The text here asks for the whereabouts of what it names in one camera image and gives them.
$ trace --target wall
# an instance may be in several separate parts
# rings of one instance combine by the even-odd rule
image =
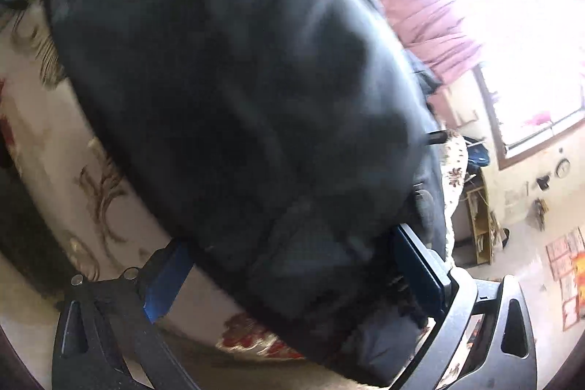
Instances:
[[[563,331],[561,288],[552,278],[546,255],[546,245],[581,227],[585,233],[585,188],[569,195],[546,216],[546,229],[540,232],[525,222],[510,227],[510,241],[504,251],[495,256],[491,266],[469,270],[475,278],[501,278],[515,275],[522,286],[536,338],[538,389],[542,389],[569,356],[585,331],[581,321]]]
[[[446,92],[451,107],[463,122],[474,120],[461,129],[466,136],[486,138],[492,164],[484,168],[488,186],[490,206],[503,224],[523,220],[537,197],[543,197],[551,209],[558,207],[585,184],[585,128],[581,128],[554,146],[541,151],[503,171],[498,169],[495,146],[483,98],[472,72],[465,73]],[[558,162],[566,157],[571,161],[568,177],[558,179],[555,169]],[[536,177],[551,174],[551,188],[543,192],[536,186]],[[528,196],[520,195],[528,182]]]

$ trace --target black garment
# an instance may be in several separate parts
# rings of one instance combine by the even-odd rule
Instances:
[[[45,6],[84,113],[161,225],[289,345],[387,385],[419,334],[389,230],[407,219],[444,257],[445,223],[437,125],[372,4]],[[433,197],[423,219],[413,184]]]

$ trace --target black cloth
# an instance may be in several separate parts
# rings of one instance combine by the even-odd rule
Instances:
[[[289,345],[387,385],[420,324],[388,234],[407,219],[444,257],[445,223],[437,125],[372,3],[45,6],[88,121],[160,224]]]

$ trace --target window frame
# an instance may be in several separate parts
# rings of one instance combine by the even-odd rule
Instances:
[[[494,104],[493,104],[492,99],[491,99],[491,94],[490,94],[489,88],[487,87],[486,80],[483,76],[482,64],[480,63],[480,64],[476,65],[472,69],[472,72],[473,72],[473,76],[475,77],[476,82],[478,83],[478,87],[479,87],[480,93],[482,95],[483,103],[484,103],[484,106],[486,108],[488,121],[490,123],[491,135],[492,135],[493,142],[495,145],[496,157],[498,159],[498,168],[500,171],[507,169],[508,167],[511,167],[519,162],[522,162],[523,160],[528,159],[531,156],[534,156],[535,154],[539,153],[540,151],[548,149],[549,147],[555,145],[556,143],[563,140],[564,138],[566,138],[567,136],[574,133],[575,131],[577,131],[578,129],[580,129],[581,127],[583,127],[585,125],[585,118],[583,118],[559,133],[555,134],[553,132],[552,137],[544,139],[540,143],[538,143],[538,144],[536,144],[536,145],[534,145],[534,146],[532,146],[532,147],[530,147],[522,152],[519,152],[519,153],[514,154],[514,155],[508,155],[507,145],[505,144],[504,139],[502,138],[501,131],[499,130],[499,121],[498,121],[498,117],[495,113],[495,108],[494,108]],[[573,113],[571,113],[571,115],[577,114],[578,112],[583,111],[583,110],[585,110],[585,105],[581,105],[581,109],[574,111]]]

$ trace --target pink cloth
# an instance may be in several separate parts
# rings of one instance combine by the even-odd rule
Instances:
[[[402,44],[445,85],[480,62],[482,45],[463,32],[453,0],[382,0]]]

